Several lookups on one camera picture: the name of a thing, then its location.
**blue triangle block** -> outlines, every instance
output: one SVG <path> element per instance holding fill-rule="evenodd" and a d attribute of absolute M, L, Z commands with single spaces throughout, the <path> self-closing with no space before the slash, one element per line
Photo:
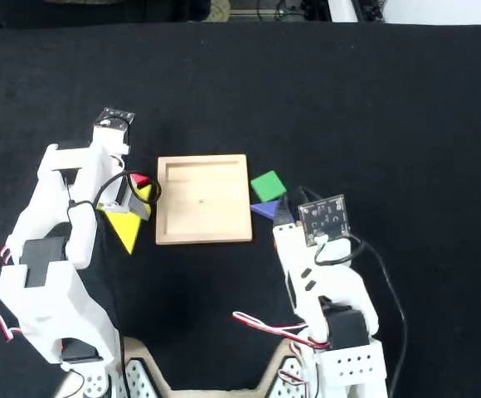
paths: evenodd
<path fill-rule="evenodd" d="M 277 208 L 278 201 L 266 201 L 265 203 L 257 203 L 250 205 L 252 211 L 257 214 L 261 214 L 263 217 L 274 219 L 275 209 Z"/>

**circuit board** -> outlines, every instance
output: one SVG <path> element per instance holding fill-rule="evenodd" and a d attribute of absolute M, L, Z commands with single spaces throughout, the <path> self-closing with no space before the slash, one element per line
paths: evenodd
<path fill-rule="evenodd" d="M 348 235 L 349 225 L 343 195 L 300 205 L 298 213 L 307 246 L 316 245 L 314 239 L 323 235 L 327 235 L 329 241 Z"/>

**colored block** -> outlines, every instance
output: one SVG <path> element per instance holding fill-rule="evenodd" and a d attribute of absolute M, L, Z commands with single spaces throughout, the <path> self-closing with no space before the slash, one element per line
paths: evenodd
<path fill-rule="evenodd" d="M 272 201 L 276 197 L 280 197 L 287 189 L 277 177 L 274 170 L 263 174 L 260 177 L 254 178 L 250 181 L 252 189 L 255 191 L 260 201 Z"/>
<path fill-rule="evenodd" d="M 142 188 L 145 185 L 150 183 L 150 178 L 142 174 L 137 174 L 136 172 L 132 173 L 132 178 L 135 181 L 135 184 L 138 186 L 138 188 Z"/>
<path fill-rule="evenodd" d="M 150 195 L 152 186 L 137 189 L 139 195 L 145 199 Z M 121 239 L 124 248 L 131 255 L 134 251 L 135 241 L 138 239 L 139 226 L 141 225 L 141 219 L 134 213 L 113 213 L 106 212 L 109 223 L 113 226 L 115 232 Z"/>
<path fill-rule="evenodd" d="M 265 203 L 257 203 L 255 205 L 251 205 L 250 208 L 257 214 L 262 215 L 263 217 L 270 218 L 271 220 L 274 219 L 275 209 L 277 208 L 278 201 L 267 201 Z"/>

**black tablecloth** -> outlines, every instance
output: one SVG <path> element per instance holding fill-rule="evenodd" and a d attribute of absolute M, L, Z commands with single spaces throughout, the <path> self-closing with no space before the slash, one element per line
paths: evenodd
<path fill-rule="evenodd" d="M 246 153 L 252 177 L 344 193 L 384 255 L 410 324 L 402 397 L 481 396 L 481 27 L 119 26 L 0 32 L 0 247 L 47 144 L 88 138 L 104 106 L 132 110 L 132 168 L 159 155 Z M 293 320 L 270 222 L 246 244 L 156 246 L 108 235 L 122 329 L 174 388 L 254 387 L 278 343 L 231 320 Z M 83 278 L 109 307 L 106 264 Z M 388 371 L 400 324 L 375 262 L 357 261 Z M 0 333 L 0 396 L 61 379 Z"/>

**white wall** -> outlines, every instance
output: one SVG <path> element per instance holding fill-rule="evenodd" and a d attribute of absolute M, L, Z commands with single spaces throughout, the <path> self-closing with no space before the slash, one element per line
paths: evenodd
<path fill-rule="evenodd" d="M 481 25 L 481 0 L 386 0 L 389 23 Z"/>

